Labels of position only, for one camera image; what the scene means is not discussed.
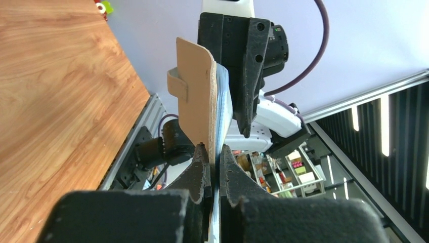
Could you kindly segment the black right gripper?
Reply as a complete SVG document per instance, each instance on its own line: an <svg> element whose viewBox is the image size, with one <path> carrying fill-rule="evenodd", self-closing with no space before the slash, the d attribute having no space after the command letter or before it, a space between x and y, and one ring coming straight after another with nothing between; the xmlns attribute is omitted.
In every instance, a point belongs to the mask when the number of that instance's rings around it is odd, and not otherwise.
<svg viewBox="0 0 429 243"><path fill-rule="evenodd" d="M256 116L270 28L268 19L209 12L199 17L197 43L228 70L233 118L245 138Z"/></svg>

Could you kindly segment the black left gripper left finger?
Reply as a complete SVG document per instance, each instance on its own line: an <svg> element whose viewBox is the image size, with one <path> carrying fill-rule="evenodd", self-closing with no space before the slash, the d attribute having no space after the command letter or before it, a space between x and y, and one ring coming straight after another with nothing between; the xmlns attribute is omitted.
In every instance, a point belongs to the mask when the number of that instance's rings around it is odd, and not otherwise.
<svg viewBox="0 0 429 243"><path fill-rule="evenodd" d="M205 242L212 203L203 144L162 190L73 191L53 206L37 242Z"/></svg>

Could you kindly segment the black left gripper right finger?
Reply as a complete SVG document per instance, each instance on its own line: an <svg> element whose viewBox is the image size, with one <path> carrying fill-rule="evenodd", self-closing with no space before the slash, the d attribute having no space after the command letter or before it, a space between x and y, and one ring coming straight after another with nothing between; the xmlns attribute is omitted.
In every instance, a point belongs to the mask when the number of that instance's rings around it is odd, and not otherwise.
<svg viewBox="0 0 429 243"><path fill-rule="evenodd" d="M221 242L388 242L381 220L363 201L277 198L220 153Z"/></svg>

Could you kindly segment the white card holder wallet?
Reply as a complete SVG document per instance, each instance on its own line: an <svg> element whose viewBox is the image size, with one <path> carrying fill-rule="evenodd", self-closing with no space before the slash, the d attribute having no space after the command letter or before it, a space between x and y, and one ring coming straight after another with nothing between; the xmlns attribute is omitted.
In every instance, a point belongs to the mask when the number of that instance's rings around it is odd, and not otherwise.
<svg viewBox="0 0 429 243"><path fill-rule="evenodd" d="M178 100L179 125L194 145L205 146L211 196L208 242L221 242L220 196L216 169L217 62L211 52L182 37L176 39L177 66L167 73L168 92Z"/></svg>

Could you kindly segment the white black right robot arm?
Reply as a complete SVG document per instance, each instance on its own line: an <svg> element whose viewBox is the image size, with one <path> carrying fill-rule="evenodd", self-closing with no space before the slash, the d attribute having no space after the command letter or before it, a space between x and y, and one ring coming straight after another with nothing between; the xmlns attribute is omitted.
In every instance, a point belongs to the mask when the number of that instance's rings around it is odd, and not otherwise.
<svg viewBox="0 0 429 243"><path fill-rule="evenodd" d="M263 91L265 78L283 70L289 46L281 25L255 16L253 1L203 1L197 42L217 64L223 122L230 123L224 143L232 150L278 158L309 137L296 105Z"/></svg>

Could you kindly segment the white storage shelf background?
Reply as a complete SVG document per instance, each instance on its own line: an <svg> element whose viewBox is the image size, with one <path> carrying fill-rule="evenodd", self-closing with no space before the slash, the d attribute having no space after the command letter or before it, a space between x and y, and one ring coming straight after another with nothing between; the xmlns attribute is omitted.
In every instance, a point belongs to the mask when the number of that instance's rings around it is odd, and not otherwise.
<svg viewBox="0 0 429 243"><path fill-rule="evenodd" d="M325 193L320 158L306 143L281 158L244 150L234 150L233 155L245 174L275 197L310 198Z"/></svg>

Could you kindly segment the red green small toy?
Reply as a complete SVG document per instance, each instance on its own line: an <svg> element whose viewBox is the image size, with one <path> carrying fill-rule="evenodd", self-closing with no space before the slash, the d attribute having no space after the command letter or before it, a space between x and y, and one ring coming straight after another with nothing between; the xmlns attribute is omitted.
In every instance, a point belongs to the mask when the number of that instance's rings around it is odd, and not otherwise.
<svg viewBox="0 0 429 243"><path fill-rule="evenodd" d="M114 12L114 8L109 1L94 0L94 3L101 14L111 14Z"/></svg>

